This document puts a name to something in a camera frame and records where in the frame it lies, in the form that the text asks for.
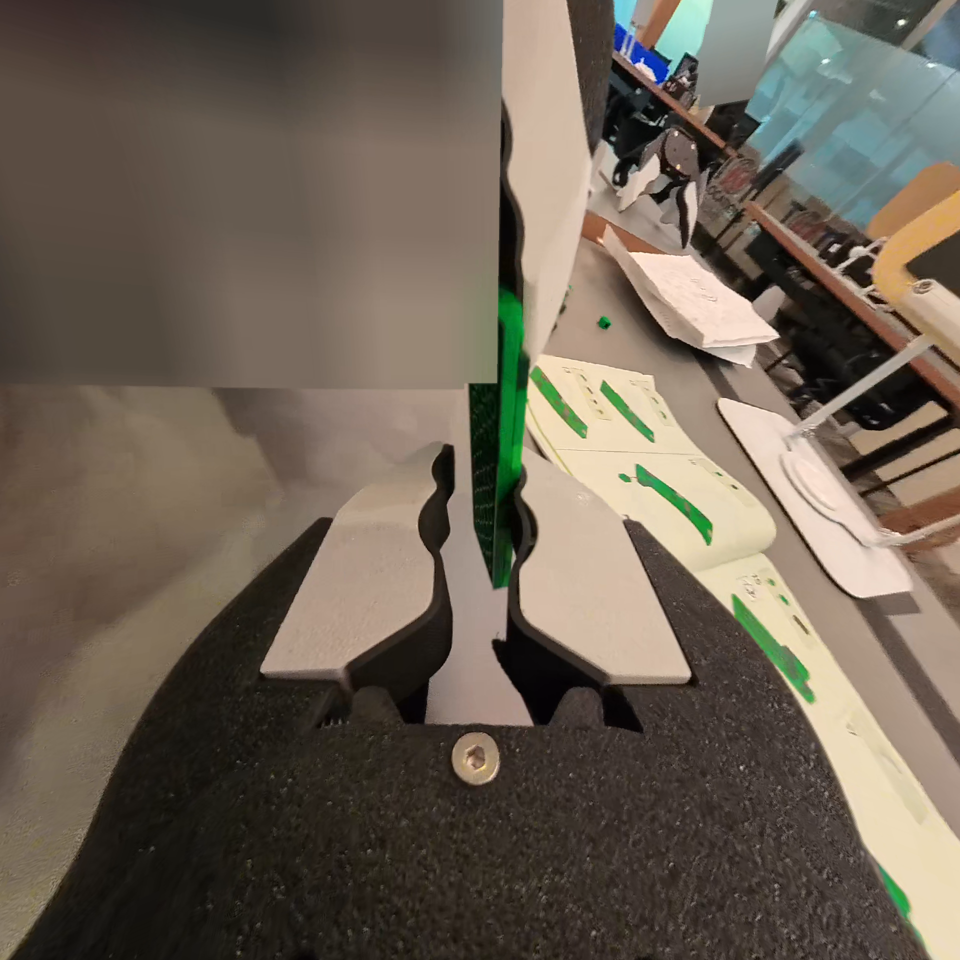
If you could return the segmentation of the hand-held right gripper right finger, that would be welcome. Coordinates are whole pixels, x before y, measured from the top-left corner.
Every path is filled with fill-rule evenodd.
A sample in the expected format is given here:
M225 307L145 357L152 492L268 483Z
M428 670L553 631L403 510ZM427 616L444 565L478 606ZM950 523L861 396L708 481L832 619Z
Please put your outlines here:
M532 722L586 689L615 724L639 725L618 719L626 692L685 686L692 669L626 521L529 448L510 507L507 634L494 652Z

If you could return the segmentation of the white paper sheets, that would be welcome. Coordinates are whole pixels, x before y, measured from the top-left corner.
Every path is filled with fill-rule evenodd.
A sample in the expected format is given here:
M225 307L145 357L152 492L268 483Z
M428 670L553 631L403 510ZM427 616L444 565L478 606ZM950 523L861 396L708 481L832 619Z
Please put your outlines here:
M671 338L728 363L750 367L779 333L749 300L688 255L630 251L614 228L603 234L643 305Z

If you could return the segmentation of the grey desk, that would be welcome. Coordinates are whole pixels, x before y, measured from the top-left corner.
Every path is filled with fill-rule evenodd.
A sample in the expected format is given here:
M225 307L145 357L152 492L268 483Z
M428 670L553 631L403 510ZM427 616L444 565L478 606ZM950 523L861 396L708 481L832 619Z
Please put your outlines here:
M714 407L724 395L784 410L772 383L642 319L588 241L568 314L549 352L654 376L698 446L764 503L774 564L957 836L958 593L936 593L921 571L909 594L842 594ZM466 417L456 391L2 389L2 958L56 891L189 642L395 459L465 443Z

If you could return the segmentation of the open instruction booklet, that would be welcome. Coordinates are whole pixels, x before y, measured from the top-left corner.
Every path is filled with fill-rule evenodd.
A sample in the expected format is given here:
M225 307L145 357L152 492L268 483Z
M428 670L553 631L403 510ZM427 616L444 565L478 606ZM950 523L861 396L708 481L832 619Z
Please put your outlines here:
M527 425L561 470L640 522L727 610L811 722L894 905L932 958L959 957L959 844L763 551L762 502L685 434L652 376L542 355Z

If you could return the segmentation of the black white gripper device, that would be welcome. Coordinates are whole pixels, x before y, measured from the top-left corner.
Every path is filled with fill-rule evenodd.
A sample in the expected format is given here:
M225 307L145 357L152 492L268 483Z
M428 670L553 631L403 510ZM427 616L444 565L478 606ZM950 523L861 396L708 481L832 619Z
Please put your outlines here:
M660 211L660 222L678 230L686 251L698 219L709 172L702 169L698 145L678 127L670 127L649 142L618 156L610 184L618 212L625 212L646 196Z

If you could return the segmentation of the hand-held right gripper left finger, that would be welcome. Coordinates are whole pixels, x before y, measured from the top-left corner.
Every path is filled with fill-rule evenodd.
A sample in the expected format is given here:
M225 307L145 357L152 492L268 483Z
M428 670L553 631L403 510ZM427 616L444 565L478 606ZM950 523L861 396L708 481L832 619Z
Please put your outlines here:
M260 667L265 679L386 690L412 723L452 648L442 548L455 454L432 442L393 465L332 518Z

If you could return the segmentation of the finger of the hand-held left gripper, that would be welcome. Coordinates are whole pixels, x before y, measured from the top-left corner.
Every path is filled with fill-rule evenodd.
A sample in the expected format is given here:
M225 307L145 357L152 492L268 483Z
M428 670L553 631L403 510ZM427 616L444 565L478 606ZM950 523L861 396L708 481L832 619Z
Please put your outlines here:
M504 2L502 47L524 343L540 356L569 289L592 172L567 2Z

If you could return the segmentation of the dark wooden table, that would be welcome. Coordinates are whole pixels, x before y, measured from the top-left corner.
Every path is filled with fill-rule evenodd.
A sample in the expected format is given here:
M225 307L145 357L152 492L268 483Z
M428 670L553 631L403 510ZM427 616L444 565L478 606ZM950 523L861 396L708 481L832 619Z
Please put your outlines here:
M720 188L724 179L730 179L738 169L748 165L748 157L738 145L719 134L711 121L701 121L679 100L663 92L652 78L646 77L639 66L632 64L618 52L613 53L606 105L605 132L622 129L630 117L639 116L634 123L644 137L636 135L628 141L641 146L663 131L679 128L698 145L701 165L708 173L707 186ZM729 229L756 228L747 254L763 270L749 287L752 294L762 294L777 288L798 309L798 322L788 336L792 346L787 356L796 354L796 348L814 360L805 367L807 373L821 370L823 377L814 377L818 387L849 387L855 379L877 369L880 361L893 357L916 337L916 332L899 333L892 322L896 315L883 313L878 304L862 296L863 290L850 287L844 275L836 275L831 264L821 258L816 247L762 208L757 196L774 185L774 174L786 172L786 162L777 160L773 166L740 175L746 191L742 198L727 202L726 210L733 218L726 223ZM902 388L876 386L868 390L869 400L854 400L852 405L870 409L867 425L871 428L894 426L907 414L907 400L936 401L945 414L935 425L950 428L958 419L958 387L949 384L946 376L937 372L930 361L914 359L890 378Z

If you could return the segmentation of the black desk divider panel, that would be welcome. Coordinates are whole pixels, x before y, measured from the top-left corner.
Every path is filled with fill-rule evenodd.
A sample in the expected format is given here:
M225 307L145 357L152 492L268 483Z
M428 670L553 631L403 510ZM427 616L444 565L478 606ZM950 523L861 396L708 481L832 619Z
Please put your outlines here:
M959 193L919 214L885 242L873 285L918 333L958 347Z

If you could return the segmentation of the glass partition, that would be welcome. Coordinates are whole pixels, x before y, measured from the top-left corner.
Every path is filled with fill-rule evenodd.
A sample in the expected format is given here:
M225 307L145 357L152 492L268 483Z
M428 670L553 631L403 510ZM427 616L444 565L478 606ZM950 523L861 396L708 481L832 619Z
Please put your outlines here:
M787 169L803 199L866 227L938 163L959 165L959 78L812 10L766 68L747 106L761 163L798 144Z

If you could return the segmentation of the green brick plate assembly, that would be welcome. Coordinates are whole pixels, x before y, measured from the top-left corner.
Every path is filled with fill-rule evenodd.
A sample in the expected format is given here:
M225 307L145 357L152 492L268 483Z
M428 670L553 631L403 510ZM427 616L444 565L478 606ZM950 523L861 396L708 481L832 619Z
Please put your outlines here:
M530 356L520 298L500 286L497 380L468 386L473 530L492 587L505 589L513 564L514 494L522 474Z

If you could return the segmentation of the light wooden divider panel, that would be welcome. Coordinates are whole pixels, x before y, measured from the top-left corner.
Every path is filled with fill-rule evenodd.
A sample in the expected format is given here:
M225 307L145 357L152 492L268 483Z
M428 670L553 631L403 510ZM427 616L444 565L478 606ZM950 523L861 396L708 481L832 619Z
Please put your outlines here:
M959 168L951 162L921 170L871 218L864 229L870 241L888 239L959 191Z

